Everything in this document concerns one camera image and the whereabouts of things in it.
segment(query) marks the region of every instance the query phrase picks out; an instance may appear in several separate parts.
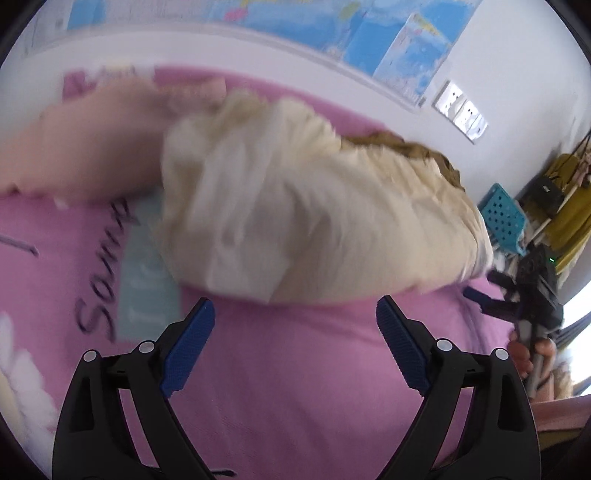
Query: pink blanket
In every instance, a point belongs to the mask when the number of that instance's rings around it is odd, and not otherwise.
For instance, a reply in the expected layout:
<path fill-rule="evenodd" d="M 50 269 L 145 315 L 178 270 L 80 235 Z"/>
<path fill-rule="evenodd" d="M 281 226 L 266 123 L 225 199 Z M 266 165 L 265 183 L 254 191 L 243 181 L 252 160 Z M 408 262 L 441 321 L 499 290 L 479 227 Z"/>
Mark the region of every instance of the pink blanket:
<path fill-rule="evenodd" d="M 214 74 L 220 73 L 157 69 L 155 78 L 165 84 Z M 302 93 L 225 76 L 229 88 L 298 96 L 339 133 L 380 127 Z M 67 77 L 64 94 L 89 87 L 78 72 Z M 0 406 L 10 394 L 16 399 L 13 429 L 46 472 L 58 411 L 82 353 L 94 348 L 112 355 L 155 339 L 206 295 L 178 288 L 163 268 L 149 235 L 158 207 L 156 195 L 69 210 L 49 200 L 0 201 L 0 374 L 10 390 L 0 383 Z M 473 284 L 499 293 L 485 280 Z M 395 299 L 436 338 L 479 353 L 504 346 L 510 325 L 483 317 L 461 289 Z M 216 327 L 185 389 L 171 399 L 210 468 L 232 468 L 243 480 L 376 478 L 421 403 L 376 327 L 377 299 L 269 307 L 211 298 Z M 151 462 L 124 400 L 140 455 Z M 468 404 L 465 392 L 440 456 L 457 443 Z"/>

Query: white switch panel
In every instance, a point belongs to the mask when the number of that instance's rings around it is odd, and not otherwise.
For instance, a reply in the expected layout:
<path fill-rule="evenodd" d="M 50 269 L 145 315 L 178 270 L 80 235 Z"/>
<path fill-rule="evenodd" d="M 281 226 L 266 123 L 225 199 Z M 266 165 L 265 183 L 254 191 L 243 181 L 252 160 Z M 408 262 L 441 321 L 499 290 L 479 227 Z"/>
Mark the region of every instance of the white switch panel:
<path fill-rule="evenodd" d="M 450 120 L 471 142 L 478 140 L 488 127 L 488 122 L 453 82 L 447 82 L 433 107 Z"/>

